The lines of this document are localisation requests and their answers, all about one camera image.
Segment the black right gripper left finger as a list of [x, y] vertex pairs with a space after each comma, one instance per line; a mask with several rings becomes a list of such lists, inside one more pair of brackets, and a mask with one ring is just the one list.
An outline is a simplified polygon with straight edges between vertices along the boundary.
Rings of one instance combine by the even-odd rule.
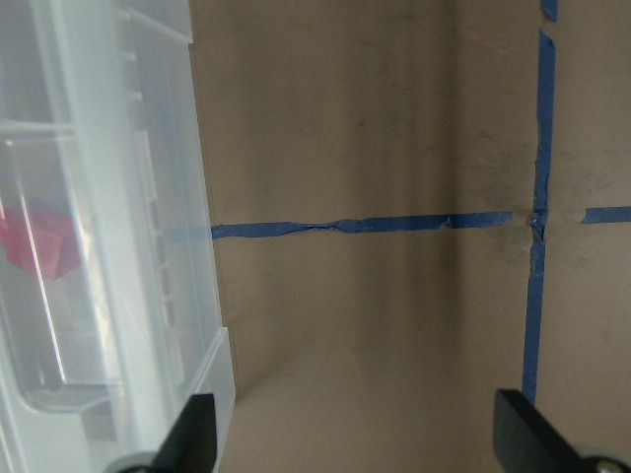
[[148, 472], [211, 473], [217, 462], [217, 418], [213, 394], [194, 394], [179, 417]]

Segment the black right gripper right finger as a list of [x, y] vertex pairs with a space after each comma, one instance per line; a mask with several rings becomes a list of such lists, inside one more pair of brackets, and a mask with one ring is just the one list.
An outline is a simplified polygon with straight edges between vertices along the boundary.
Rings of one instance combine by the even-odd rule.
[[504, 472], [609, 472], [611, 458], [580, 454], [515, 389], [495, 393], [493, 450]]

